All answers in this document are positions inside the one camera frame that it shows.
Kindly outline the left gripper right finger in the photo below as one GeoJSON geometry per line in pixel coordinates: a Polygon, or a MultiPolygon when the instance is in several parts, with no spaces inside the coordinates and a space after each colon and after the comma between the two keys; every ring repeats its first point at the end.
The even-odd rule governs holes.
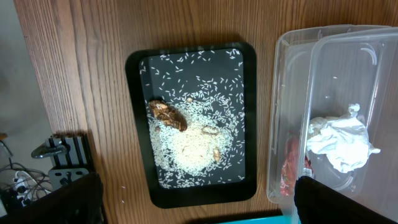
{"type": "Polygon", "coordinates": [[[302,224],[395,223],[307,176],[295,183],[294,203],[302,224]]]}

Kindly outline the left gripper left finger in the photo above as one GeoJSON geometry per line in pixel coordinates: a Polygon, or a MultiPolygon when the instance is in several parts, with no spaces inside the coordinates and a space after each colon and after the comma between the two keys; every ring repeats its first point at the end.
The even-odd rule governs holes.
{"type": "Polygon", "coordinates": [[[1,224],[103,223],[103,192],[99,175],[92,172],[2,217],[1,224]]]}

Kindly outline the red snack wrapper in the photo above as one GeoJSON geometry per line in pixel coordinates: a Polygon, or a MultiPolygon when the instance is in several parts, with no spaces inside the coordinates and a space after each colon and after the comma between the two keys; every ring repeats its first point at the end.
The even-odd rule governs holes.
{"type": "Polygon", "coordinates": [[[280,192],[283,196],[294,194],[297,180],[297,168],[299,159],[299,138],[291,136],[284,148],[284,163],[281,170],[280,192]]]}

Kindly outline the white napkin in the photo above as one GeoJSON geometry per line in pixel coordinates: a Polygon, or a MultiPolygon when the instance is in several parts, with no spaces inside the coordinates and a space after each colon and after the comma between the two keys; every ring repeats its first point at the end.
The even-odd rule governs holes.
{"type": "Polygon", "coordinates": [[[366,165],[371,154],[379,154],[369,141],[368,129],[357,118],[359,104],[350,104],[340,117],[316,117],[310,120],[306,151],[326,155],[329,163],[341,173],[366,165]]]}

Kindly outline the brown food piece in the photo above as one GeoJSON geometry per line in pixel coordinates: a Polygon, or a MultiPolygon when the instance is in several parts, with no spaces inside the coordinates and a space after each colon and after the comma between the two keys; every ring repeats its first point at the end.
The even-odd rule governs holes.
{"type": "Polygon", "coordinates": [[[163,122],[165,126],[170,126],[184,132],[188,128],[187,120],[177,109],[160,100],[153,100],[149,103],[155,119],[163,122]]]}

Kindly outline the pile of white rice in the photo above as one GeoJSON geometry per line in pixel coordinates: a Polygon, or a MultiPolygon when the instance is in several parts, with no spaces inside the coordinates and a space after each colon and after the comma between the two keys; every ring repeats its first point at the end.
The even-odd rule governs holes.
{"type": "Polygon", "coordinates": [[[245,179],[243,54],[238,49],[150,56],[139,62],[150,142],[165,189],[245,179]],[[187,120],[184,132],[154,118],[164,101],[187,120]]]}

